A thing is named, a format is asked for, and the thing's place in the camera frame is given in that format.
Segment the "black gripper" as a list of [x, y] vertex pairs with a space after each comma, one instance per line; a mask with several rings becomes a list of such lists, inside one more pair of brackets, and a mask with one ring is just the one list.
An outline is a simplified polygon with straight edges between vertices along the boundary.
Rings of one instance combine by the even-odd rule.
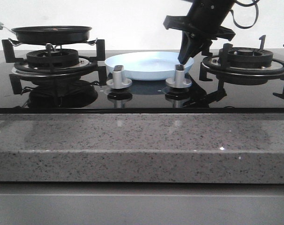
[[230, 12], [232, 0], [194, 0], [186, 16], [166, 16], [164, 27], [182, 31], [178, 60], [186, 64], [190, 57], [202, 53], [212, 56], [211, 40], [223, 38], [231, 41], [235, 32], [221, 24]]

